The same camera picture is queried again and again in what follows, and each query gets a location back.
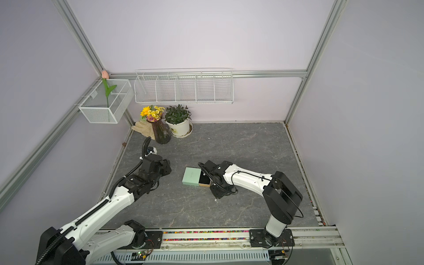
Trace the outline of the mint green jewelry box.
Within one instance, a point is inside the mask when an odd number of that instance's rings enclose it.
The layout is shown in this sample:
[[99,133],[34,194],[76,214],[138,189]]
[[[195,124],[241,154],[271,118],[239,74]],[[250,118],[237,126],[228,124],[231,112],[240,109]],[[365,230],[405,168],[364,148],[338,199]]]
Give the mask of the mint green jewelry box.
[[186,167],[182,183],[187,186],[210,187],[211,180],[200,168]]

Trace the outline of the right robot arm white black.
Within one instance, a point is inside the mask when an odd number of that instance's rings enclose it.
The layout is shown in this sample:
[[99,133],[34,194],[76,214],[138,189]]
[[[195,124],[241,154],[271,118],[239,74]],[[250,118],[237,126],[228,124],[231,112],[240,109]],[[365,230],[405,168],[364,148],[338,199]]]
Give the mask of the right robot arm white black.
[[218,165],[209,160],[198,163],[198,166],[211,181],[210,190],[215,199],[236,195],[241,187],[265,200],[271,214],[265,226],[265,238],[277,240],[294,218],[304,217],[300,210],[303,195],[283,172],[254,172],[229,161]]

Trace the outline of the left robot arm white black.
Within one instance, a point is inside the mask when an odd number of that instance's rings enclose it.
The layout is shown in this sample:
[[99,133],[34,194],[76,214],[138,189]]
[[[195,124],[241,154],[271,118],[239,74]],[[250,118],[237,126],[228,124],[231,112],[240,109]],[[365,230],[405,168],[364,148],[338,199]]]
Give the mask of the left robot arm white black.
[[96,232],[123,209],[159,187],[171,173],[170,162],[157,154],[145,139],[140,162],[113,184],[109,194],[94,207],[59,229],[48,228],[40,237],[37,265],[89,265],[107,253],[124,247],[154,248],[140,223],[129,220],[99,237]]

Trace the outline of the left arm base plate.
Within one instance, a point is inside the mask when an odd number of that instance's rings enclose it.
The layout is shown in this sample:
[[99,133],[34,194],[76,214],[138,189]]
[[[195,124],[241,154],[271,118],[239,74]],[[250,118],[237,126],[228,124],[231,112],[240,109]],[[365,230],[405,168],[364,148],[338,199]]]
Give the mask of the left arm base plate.
[[159,249],[162,244],[163,232],[160,230],[146,231],[144,234],[135,236],[130,245],[119,248],[129,249]]

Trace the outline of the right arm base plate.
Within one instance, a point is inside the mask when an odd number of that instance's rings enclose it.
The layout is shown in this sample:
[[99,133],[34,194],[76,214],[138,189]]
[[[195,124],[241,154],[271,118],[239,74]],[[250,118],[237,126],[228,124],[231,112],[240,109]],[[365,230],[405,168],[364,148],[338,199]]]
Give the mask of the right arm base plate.
[[271,248],[295,245],[290,229],[284,229],[279,237],[271,235],[266,229],[251,229],[249,230],[249,239],[252,247]]

